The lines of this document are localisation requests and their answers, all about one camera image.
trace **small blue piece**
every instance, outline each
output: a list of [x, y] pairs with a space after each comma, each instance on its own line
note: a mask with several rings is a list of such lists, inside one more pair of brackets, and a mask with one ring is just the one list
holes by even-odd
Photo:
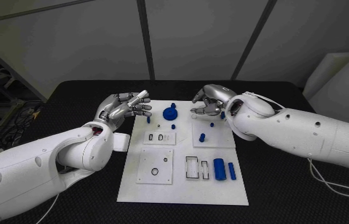
[[199, 141], [203, 142], [205, 141], [205, 134], [202, 133]]
[[214, 160], [214, 167], [215, 167], [215, 178], [216, 178], [216, 180], [227, 180], [224, 159], [216, 158]]
[[237, 175], [235, 175], [234, 165], [232, 165], [231, 162], [228, 163], [228, 166], [229, 166], [229, 172], [231, 172], [231, 179], [232, 179], [232, 180], [237, 180]]
[[166, 109], [163, 110], [162, 115], [163, 115], [163, 118], [165, 118], [167, 121], [173, 121], [173, 120], [178, 118], [179, 113], [178, 113], [178, 110], [176, 110], [175, 108], [166, 108]]

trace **circular hole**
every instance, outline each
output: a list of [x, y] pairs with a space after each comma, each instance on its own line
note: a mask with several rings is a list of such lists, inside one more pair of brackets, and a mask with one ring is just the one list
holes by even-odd
[[159, 173], [157, 168], [153, 168], [153, 169], [152, 169], [152, 174], [153, 174], [153, 175], [157, 175], [157, 173]]

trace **blue part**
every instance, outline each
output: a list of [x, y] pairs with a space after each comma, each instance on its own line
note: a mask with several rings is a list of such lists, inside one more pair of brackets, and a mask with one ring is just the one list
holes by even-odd
[[215, 178], [216, 178], [216, 180], [227, 180], [224, 159], [216, 158], [214, 160], [214, 167], [215, 167]]
[[232, 180], [237, 180], [237, 175], [235, 175], [235, 170], [234, 170], [234, 165], [232, 165], [232, 163], [229, 163], [228, 166], [229, 166], [229, 172], [231, 172], [231, 179], [232, 179]]
[[205, 134], [202, 133], [199, 141], [203, 142], [205, 141]]
[[163, 110], [162, 115], [163, 115], [163, 118], [165, 118], [167, 121], [173, 121], [173, 120], [178, 118], [179, 113], [178, 113], [178, 110], [176, 110], [175, 108], [166, 108], [166, 109]]

